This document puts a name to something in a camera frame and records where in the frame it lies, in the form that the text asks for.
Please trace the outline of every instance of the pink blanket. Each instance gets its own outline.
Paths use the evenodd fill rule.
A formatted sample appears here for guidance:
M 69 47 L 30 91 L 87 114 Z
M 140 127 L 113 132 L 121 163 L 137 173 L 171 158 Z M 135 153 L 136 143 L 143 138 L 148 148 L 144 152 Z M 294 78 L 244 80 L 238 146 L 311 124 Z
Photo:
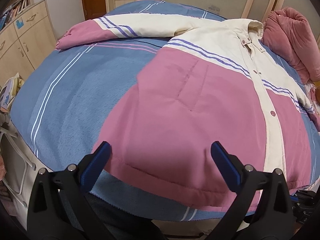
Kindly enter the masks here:
M 273 11 L 264 23 L 262 43 L 285 59 L 303 84 L 320 81 L 320 52 L 307 19 L 291 7 Z

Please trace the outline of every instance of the cabinet handle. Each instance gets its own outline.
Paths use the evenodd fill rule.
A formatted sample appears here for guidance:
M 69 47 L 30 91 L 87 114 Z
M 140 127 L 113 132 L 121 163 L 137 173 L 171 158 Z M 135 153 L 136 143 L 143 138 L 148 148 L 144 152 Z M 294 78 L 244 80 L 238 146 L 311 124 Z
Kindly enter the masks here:
M 32 15 L 30 18 L 26 20 L 26 22 L 32 21 L 36 17 L 36 15 L 37 15 L 36 13 Z
M 24 46 L 26 47 L 27 52 L 29 52 L 29 48 L 28 48 L 28 46 L 26 45 L 26 43 L 24 42 L 23 44 L 24 44 Z
M 4 43 L 5 43 L 5 40 L 1 43 L 0 50 L 3 48 Z
M 20 47 L 18 47 L 18 49 L 20 50 L 21 55 L 24 57 L 24 54 L 23 54 L 22 50 L 20 49 Z

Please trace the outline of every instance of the silver bolt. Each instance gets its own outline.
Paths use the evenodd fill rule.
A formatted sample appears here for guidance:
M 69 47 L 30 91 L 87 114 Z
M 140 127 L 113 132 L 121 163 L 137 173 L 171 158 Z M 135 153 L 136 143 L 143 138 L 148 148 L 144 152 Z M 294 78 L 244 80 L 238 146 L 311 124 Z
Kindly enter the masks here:
M 70 165 L 68 166 L 68 171 L 74 171 L 76 168 L 77 168 L 77 165 L 75 165 L 75 164 L 70 164 Z
M 282 171 L 281 171 L 281 169 L 279 169 L 279 168 L 276 168 L 276 169 L 275 169 L 275 172 L 276 172 L 276 174 L 278 174 L 278 175 L 281 175 L 281 174 L 282 174 Z
M 47 170 L 46 168 L 39 169 L 39 174 L 41 174 L 41 175 L 44 174 L 46 170 Z
M 253 171 L 253 166 L 250 165 L 250 164 L 247 164 L 244 168 L 245 168 L 247 171 Z

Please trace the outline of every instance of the bed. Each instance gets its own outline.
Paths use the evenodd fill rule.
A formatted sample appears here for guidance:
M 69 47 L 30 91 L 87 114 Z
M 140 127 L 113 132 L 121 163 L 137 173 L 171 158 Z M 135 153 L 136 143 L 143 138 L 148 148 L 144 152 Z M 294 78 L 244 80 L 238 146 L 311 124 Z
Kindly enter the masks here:
M 157 0 L 122 5 L 107 15 L 179 14 L 224 21 L 208 11 Z M 78 163 L 92 151 L 106 117 L 136 84 L 136 75 L 170 38 L 125 38 L 53 51 L 26 80 L 12 105 L 11 120 L 35 156 L 53 171 Z M 301 87 L 297 72 L 266 46 L 264 49 Z M 320 176 L 320 136 L 300 106 L 311 151 L 308 185 Z M 126 184 L 106 171 L 92 193 L 131 214 L 155 220 L 221 218 L 224 211 L 204 211 Z

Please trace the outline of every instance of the jacket collar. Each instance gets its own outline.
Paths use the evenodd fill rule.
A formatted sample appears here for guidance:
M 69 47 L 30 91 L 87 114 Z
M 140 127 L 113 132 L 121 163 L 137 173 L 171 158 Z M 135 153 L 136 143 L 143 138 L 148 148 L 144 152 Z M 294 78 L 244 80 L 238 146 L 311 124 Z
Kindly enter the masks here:
M 266 51 L 259 42 L 263 35 L 261 22 L 250 19 L 230 19 L 223 23 L 237 34 L 243 47 L 252 43 L 259 51 Z

